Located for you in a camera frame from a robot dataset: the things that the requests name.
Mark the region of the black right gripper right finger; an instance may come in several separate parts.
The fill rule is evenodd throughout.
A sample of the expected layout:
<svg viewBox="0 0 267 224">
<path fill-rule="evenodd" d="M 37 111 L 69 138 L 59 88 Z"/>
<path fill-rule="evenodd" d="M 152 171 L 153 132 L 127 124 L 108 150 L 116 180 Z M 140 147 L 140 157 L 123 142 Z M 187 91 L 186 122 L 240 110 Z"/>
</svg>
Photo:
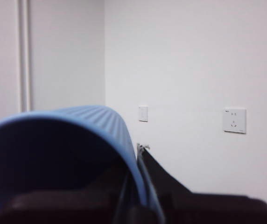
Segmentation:
<svg viewBox="0 0 267 224">
<path fill-rule="evenodd" d="M 137 162 L 149 187 L 149 203 L 164 224 L 267 224 L 267 203 L 241 195 L 192 192 L 137 145 Z"/>
</svg>

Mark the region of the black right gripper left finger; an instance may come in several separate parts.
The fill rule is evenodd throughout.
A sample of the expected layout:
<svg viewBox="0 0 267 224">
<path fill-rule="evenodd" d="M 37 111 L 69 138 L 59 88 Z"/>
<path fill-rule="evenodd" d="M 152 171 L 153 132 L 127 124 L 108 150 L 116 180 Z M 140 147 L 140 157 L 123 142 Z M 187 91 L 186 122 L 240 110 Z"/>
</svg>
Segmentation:
<svg viewBox="0 0 267 224">
<path fill-rule="evenodd" d="M 0 224 L 116 224 L 128 178 L 125 167 L 110 167 L 83 189 L 18 195 L 0 211 Z"/>
</svg>

